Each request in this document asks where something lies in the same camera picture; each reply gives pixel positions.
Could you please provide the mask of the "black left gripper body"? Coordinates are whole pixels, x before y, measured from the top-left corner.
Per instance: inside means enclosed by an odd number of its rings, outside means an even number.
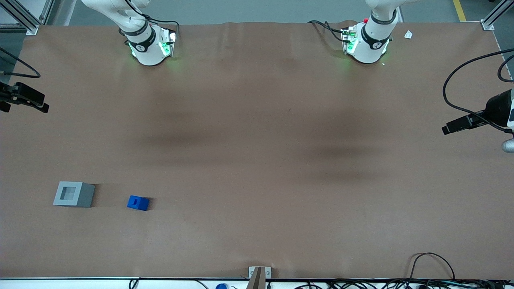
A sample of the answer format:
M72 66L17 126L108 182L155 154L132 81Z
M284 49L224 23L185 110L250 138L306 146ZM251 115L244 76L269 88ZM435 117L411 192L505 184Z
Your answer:
M512 89L491 97L486 104L485 119L506 128L512 106Z

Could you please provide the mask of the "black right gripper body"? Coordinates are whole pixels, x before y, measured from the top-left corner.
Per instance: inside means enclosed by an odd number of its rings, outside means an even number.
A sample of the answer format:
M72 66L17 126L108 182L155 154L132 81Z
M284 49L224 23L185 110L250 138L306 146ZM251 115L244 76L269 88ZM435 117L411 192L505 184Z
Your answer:
M11 104L14 104L14 87L3 82L0 83L0 111L9 113Z

